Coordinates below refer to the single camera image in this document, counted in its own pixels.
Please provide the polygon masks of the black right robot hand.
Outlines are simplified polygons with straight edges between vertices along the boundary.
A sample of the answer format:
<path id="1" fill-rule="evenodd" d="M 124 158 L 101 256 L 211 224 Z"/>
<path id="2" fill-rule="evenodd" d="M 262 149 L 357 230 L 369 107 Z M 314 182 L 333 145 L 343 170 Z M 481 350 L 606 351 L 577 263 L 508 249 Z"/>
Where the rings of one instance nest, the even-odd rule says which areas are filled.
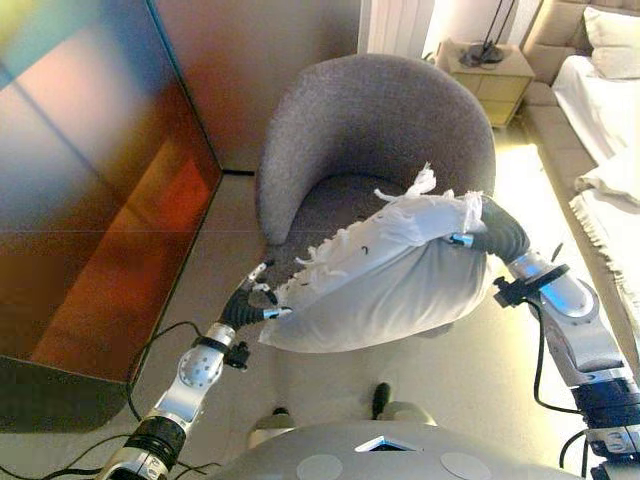
<path id="1" fill-rule="evenodd" d="M 530 240 L 519 222 L 491 197 L 482 196 L 481 220 L 486 230 L 452 234 L 445 240 L 457 246 L 497 256 L 505 265 L 524 255 Z"/>

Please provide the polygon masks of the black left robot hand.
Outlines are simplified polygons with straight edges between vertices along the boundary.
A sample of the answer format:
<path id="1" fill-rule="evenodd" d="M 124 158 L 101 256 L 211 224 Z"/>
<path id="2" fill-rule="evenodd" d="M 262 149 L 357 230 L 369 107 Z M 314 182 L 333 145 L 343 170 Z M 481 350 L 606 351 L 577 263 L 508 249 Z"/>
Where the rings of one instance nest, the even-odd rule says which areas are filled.
<path id="1" fill-rule="evenodd" d="M 219 322 L 234 330 L 241 327 L 263 322 L 265 320 L 276 319 L 289 315 L 292 309 L 287 306 L 278 307 L 278 299 L 268 284 L 259 281 L 259 277 L 269 267 L 273 266 L 274 260 L 266 260 L 258 264 L 238 285 L 237 289 L 230 296 L 220 316 Z M 254 291 L 262 291 L 266 294 L 272 304 L 270 308 L 258 308 L 250 304 L 250 294 Z"/>

